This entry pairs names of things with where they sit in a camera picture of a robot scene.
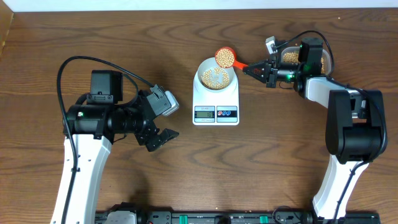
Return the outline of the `red plastic measuring scoop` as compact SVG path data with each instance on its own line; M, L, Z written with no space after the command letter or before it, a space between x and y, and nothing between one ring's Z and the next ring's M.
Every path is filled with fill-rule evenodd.
M236 67L240 70L243 70L243 68L247 67L246 64L236 60L236 53L230 47L222 47L218 49L215 53L215 60L221 68Z

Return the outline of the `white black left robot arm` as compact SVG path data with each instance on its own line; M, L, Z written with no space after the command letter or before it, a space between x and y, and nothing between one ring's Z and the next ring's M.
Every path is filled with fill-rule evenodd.
M155 85L120 104L126 76L114 70L92 71L90 92L67 110L65 157L52 223L94 223L101 178L116 134L133 134L149 152L178 136L154 123L156 117L178 109L173 94Z

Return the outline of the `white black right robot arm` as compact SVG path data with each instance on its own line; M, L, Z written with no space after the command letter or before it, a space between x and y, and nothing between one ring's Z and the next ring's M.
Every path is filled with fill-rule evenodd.
M277 82L293 83L304 99L327 109L325 143L330 154L320 190L312 200L306 222L345 223L346 204L361 173L387 146L384 102L379 90L344 85L322 70L322 56L330 45L324 36L300 42L297 63L283 62L286 43L266 40L270 57L246 65L243 73L274 88Z

